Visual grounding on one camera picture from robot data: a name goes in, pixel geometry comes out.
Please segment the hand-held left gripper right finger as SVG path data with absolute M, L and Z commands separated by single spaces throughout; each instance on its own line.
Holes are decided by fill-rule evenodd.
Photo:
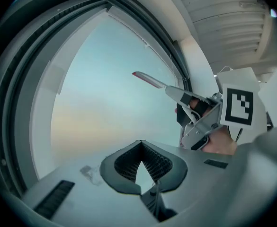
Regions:
M 169 145 L 140 145 L 141 162 L 155 185 L 141 195 L 142 202 L 160 222 L 196 203 L 222 176 L 231 156 Z

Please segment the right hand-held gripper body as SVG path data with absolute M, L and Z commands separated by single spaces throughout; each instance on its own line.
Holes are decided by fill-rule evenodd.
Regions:
M 223 94 L 208 98 L 212 109 L 187 126 L 182 144 L 191 150 L 201 150 L 210 136 L 224 126 L 234 131 L 234 141 L 248 143 L 265 132 L 265 107 L 255 87 L 224 83 Z

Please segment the frosted window glass pane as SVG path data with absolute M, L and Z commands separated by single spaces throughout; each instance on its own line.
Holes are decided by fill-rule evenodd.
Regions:
M 76 53 L 55 99 L 51 146 L 58 165 L 136 140 L 178 146 L 176 102 L 134 76 L 136 71 L 178 84 L 141 38 L 106 16 Z

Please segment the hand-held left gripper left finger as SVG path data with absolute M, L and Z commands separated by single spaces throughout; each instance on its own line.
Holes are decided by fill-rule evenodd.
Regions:
M 53 223 L 156 223 L 135 181 L 139 165 L 158 152 L 137 140 L 116 152 L 80 157 L 42 178 L 22 200 Z

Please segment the person's right hand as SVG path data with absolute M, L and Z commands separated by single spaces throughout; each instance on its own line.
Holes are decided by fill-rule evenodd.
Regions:
M 201 149 L 206 153 L 233 155 L 237 143 L 231 138 L 228 127 L 223 126 L 212 134 L 209 134 L 208 143 Z

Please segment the white chest freezer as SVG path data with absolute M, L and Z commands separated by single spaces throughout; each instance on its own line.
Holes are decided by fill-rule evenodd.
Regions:
M 107 0 L 15 0 L 0 21 L 0 188 L 16 197 L 37 181 L 31 163 L 27 164 L 29 180 L 25 180 L 14 143 L 16 101 L 31 61 L 68 23 L 105 5 Z M 184 55 L 159 16 L 139 0 L 119 0 L 119 5 L 126 6 L 127 12 L 171 54 L 185 88 L 191 89 Z

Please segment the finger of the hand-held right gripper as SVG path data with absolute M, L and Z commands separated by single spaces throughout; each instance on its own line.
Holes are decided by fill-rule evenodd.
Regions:
M 181 127 L 186 127 L 188 124 L 192 124 L 191 118 L 192 110 L 188 107 L 183 107 L 177 104 L 176 114 L 177 114 L 177 122 L 181 125 Z
M 210 106 L 215 106 L 215 105 L 221 103 L 220 100 L 216 100 L 212 97 L 204 98 L 200 95 L 197 95 L 197 94 L 189 92 L 189 91 L 182 90 L 182 89 L 180 89 L 178 87 L 174 87 L 174 86 L 167 86 L 165 88 L 165 93 L 181 106 L 189 106 L 190 102 L 193 99 L 198 99 L 199 101 L 203 101 Z

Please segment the white squeegee with red blade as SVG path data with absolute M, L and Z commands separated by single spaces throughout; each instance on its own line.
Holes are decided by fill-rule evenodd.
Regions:
M 132 74 L 156 88 L 159 88 L 159 89 L 163 88 L 165 90 L 165 88 L 168 86 L 165 83 L 163 83 L 163 82 L 155 79 L 154 77 L 152 77 L 148 74 L 145 74 L 143 72 L 135 71 Z M 189 116 L 189 117 L 191 118 L 192 123 L 195 124 L 201 118 L 201 116 L 199 115 L 199 113 L 195 112 L 192 108 L 191 108 L 191 110 L 192 110 L 192 113 L 191 113 L 192 116 Z

